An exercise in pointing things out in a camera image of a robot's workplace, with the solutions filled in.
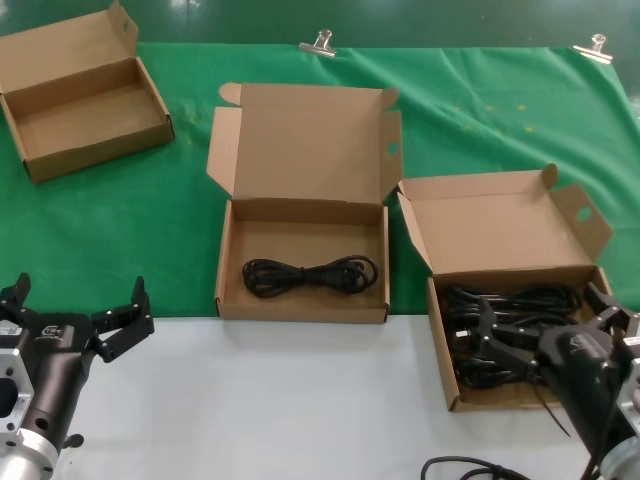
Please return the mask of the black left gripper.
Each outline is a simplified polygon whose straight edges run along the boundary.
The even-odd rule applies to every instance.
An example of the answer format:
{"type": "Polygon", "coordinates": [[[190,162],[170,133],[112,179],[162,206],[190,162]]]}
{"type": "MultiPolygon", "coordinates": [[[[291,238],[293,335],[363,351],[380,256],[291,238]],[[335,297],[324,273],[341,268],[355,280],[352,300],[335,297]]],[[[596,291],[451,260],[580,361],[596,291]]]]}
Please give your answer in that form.
{"type": "Polygon", "coordinates": [[[39,314],[24,306],[31,279],[21,273],[1,290],[2,321],[27,328],[36,353],[32,377],[34,395],[22,427],[51,443],[63,443],[95,353],[111,363],[155,332],[144,278],[138,276],[131,300],[91,316],[72,313],[39,314]]]}

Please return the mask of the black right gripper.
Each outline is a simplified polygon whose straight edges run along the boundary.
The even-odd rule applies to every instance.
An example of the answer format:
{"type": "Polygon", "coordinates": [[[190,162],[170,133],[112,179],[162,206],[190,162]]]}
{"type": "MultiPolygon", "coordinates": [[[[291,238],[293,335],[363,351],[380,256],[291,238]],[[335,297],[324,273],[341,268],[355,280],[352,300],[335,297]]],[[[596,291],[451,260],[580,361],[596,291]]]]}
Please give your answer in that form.
{"type": "Polygon", "coordinates": [[[541,376],[560,401],[587,451],[604,453],[625,438],[625,428],[619,425],[620,414],[614,406],[619,371],[611,359],[613,340],[607,333],[617,329],[625,338],[638,337],[639,313],[623,307],[593,282],[585,287],[585,302],[595,314],[587,323],[590,327],[555,327],[541,336],[539,315],[520,316],[504,323],[489,301],[481,298],[479,355],[521,378],[535,378],[540,367],[541,376]],[[526,354],[536,348],[536,359],[526,354]]]}

